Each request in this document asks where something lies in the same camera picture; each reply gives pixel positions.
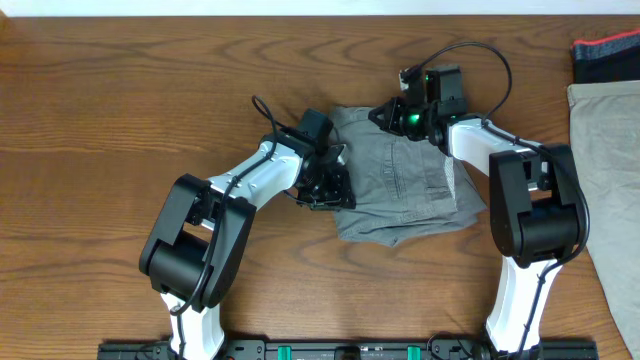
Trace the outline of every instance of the dark fabric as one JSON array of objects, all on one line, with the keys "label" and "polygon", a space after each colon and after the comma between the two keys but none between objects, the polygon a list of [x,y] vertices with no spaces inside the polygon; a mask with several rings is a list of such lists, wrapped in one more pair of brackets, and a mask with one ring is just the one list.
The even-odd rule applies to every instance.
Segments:
[{"label": "dark fabric", "polygon": [[571,53],[574,60],[596,60],[633,47],[640,46],[640,34],[624,36],[602,43],[574,43]]},{"label": "dark fabric", "polygon": [[640,80],[640,47],[595,60],[576,60],[573,73],[576,84]]}]

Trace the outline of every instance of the gray pants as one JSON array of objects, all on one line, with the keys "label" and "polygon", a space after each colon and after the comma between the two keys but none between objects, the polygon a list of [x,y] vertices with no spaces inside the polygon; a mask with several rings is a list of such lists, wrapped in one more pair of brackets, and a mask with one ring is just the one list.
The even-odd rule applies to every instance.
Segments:
[{"label": "gray pants", "polygon": [[370,108],[336,108],[334,140],[345,143],[355,210],[335,212],[346,241],[394,246],[405,239],[474,224],[485,209],[464,166],[428,141],[381,131]]},{"label": "gray pants", "polygon": [[591,211],[587,248],[620,334],[640,358],[640,81],[575,84],[568,97]]}]

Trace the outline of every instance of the wooden table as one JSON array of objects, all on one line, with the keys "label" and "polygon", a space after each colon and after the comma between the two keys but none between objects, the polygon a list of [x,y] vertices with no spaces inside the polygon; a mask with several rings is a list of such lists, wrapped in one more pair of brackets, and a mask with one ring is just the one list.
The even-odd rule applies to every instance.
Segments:
[{"label": "wooden table", "polygon": [[[255,151],[268,123],[307,107],[378,105],[397,72],[446,44],[492,43],[513,67],[501,127],[568,141],[569,46],[639,17],[13,19],[0,39],[0,354],[90,359],[104,340],[156,339],[169,317],[138,256],[173,181],[220,174]],[[502,96],[482,49],[463,67],[471,109]],[[486,181],[479,182],[486,193]],[[498,286],[488,214],[464,231],[396,248],[337,239],[331,214],[278,196],[253,224],[223,303],[231,332],[273,339],[476,334]],[[562,270],[545,337],[629,354],[589,256]]]}]

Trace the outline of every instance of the black cable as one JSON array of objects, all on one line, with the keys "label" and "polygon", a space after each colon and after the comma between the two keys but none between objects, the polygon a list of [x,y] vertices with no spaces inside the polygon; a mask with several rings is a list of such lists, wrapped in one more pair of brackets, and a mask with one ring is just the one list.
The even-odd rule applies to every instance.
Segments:
[{"label": "black cable", "polygon": [[433,61],[438,56],[446,53],[447,51],[450,51],[450,50],[453,50],[453,49],[457,49],[457,48],[460,48],[460,47],[465,47],[465,46],[475,46],[475,47],[480,47],[480,48],[484,48],[484,49],[490,50],[491,52],[493,52],[494,54],[496,54],[496,56],[498,56],[500,58],[500,60],[502,61],[502,64],[504,64],[505,70],[507,71],[507,91],[505,92],[504,97],[502,98],[502,100],[500,100],[498,105],[496,105],[493,109],[491,109],[486,114],[486,116],[489,117],[491,114],[496,112],[502,106],[502,104],[504,104],[507,101],[507,98],[509,98],[509,94],[511,93],[511,87],[513,85],[513,76],[511,74],[511,67],[509,66],[509,62],[504,57],[504,55],[502,55],[500,53],[500,51],[498,51],[498,49],[494,48],[491,45],[487,45],[487,44],[484,44],[484,43],[481,43],[481,42],[477,42],[477,41],[468,41],[468,42],[461,42],[461,43],[449,45],[449,46],[447,46],[447,47],[445,47],[443,49],[440,49],[435,54],[429,56],[425,61],[421,62],[420,64],[412,66],[409,70],[407,70],[406,72],[404,72],[402,74],[402,78],[403,79],[407,79],[407,78],[410,78],[412,76],[415,76],[416,73],[421,73],[422,72],[422,68],[425,65],[427,65],[429,62]]},{"label": "black cable", "polygon": [[551,162],[553,164],[554,171],[560,170],[560,172],[562,172],[563,175],[569,180],[571,187],[576,192],[576,195],[580,200],[580,206],[582,208],[581,210],[584,215],[584,219],[583,219],[584,226],[578,226],[578,228],[581,229],[581,232],[578,234],[578,238],[580,239],[580,241],[578,242],[578,247],[571,254],[567,255],[564,258],[558,259],[558,261],[556,261],[554,264],[546,267],[544,270],[542,270],[542,272],[538,276],[538,286],[536,287],[536,293],[533,297],[533,303],[531,304],[531,311],[529,312],[529,318],[527,319],[527,323],[524,325],[524,332],[522,334],[522,340],[520,341],[520,346],[518,347],[518,352],[514,356],[515,359],[519,359],[522,357],[522,354],[523,354],[524,345],[527,341],[527,335],[529,334],[529,330],[531,329],[533,318],[535,317],[536,308],[538,307],[538,302],[540,300],[540,294],[542,293],[542,286],[546,282],[545,278],[547,274],[549,274],[554,269],[568,263],[569,261],[575,259],[578,255],[580,255],[580,253],[584,250],[584,248],[587,245],[587,239],[589,238],[589,232],[591,231],[591,220],[590,220],[590,214],[589,214],[589,206],[587,205],[587,199],[584,195],[584,192],[580,188],[580,185],[578,184],[578,180],[573,176],[571,176],[571,174],[569,173],[569,170],[567,170],[567,168],[562,163],[560,163],[558,159],[555,156],[553,156],[553,154],[549,153],[544,149],[541,149],[539,146],[530,144],[529,142],[526,142],[526,141],[523,142],[520,139],[520,137],[512,137],[491,128],[491,126],[489,126],[489,122],[487,121],[486,117],[487,116],[485,115],[484,118],[482,119],[482,126],[484,129],[486,129],[493,135],[496,135],[502,139],[505,139],[507,141],[513,142],[516,145],[520,145],[534,151],[541,157],[545,158],[547,161]]},{"label": "black cable", "polygon": [[[215,224],[213,226],[213,235],[211,238],[211,243],[209,244],[209,246],[207,247],[206,250],[206,254],[205,254],[205,260],[204,260],[204,267],[202,269],[202,271],[200,272],[200,276],[198,277],[198,281],[196,282],[196,286],[193,289],[193,292],[191,293],[191,296],[189,296],[189,298],[184,302],[184,304],[182,304],[182,306],[178,307],[177,309],[171,309],[169,310],[169,314],[171,314],[172,316],[178,316],[178,332],[181,333],[181,327],[182,327],[182,318],[181,315],[189,308],[189,306],[191,306],[193,304],[193,302],[196,299],[199,299],[202,291],[204,291],[205,288],[205,284],[207,282],[207,280],[209,279],[209,276],[211,276],[211,272],[213,271],[213,267],[210,266],[211,263],[211,259],[213,258],[213,252],[214,249],[216,247],[216,243],[218,241],[218,234],[220,233],[220,224],[222,223],[222,219],[224,217],[224,213],[225,210],[227,208],[227,202],[229,201],[229,194],[231,193],[231,190],[233,188],[236,187],[236,185],[240,182],[240,180],[246,176],[248,173],[252,172],[253,170],[255,170],[258,166],[262,165],[265,161],[271,159],[271,157],[273,156],[273,154],[276,152],[276,146],[278,143],[278,130],[276,129],[276,120],[273,118],[273,115],[271,114],[271,111],[269,110],[269,107],[267,106],[267,104],[265,104],[265,102],[259,98],[256,95],[253,95],[251,97],[251,102],[253,103],[253,106],[260,112],[260,114],[262,114],[264,117],[266,117],[270,122],[271,122],[271,129],[273,131],[273,145],[271,146],[271,150],[269,150],[269,152],[260,160],[256,161],[255,163],[253,163],[251,166],[249,166],[248,168],[246,168],[244,171],[242,171],[240,174],[234,176],[233,178],[231,178],[231,181],[229,182],[229,185],[227,186],[227,188],[224,191],[224,194],[222,195],[222,198],[220,199],[220,208],[218,209],[218,214],[216,216],[216,220],[215,220]],[[182,343],[184,342],[182,339],[182,335],[181,335],[181,351],[183,351],[183,346]]]},{"label": "black cable", "polygon": [[178,360],[184,359],[184,347],[187,346],[187,342],[184,341],[184,327],[182,326],[182,314],[178,315],[178,337],[180,338],[180,348],[178,351]]},{"label": "black cable", "polygon": [[267,107],[267,105],[265,105],[265,103],[257,96],[254,95],[255,98],[259,99],[260,104],[264,107],[264,110],[262,110],[261,107],[258,106],[258,104],[253,100],[253,98],[251,98],[251,102],[253,103],[253,107],[256,108],[256,110],[258,110],[258,112],[260,114],[262,114],[262,116],[266,117],[267,119],[273,121],[276,123],[276,125],[280,126],[281,128],[286,128],[287,126],[282,124],[281,122],[277,121],[273,115],[271,114],[271,111],[269,110],[269,107]]}]

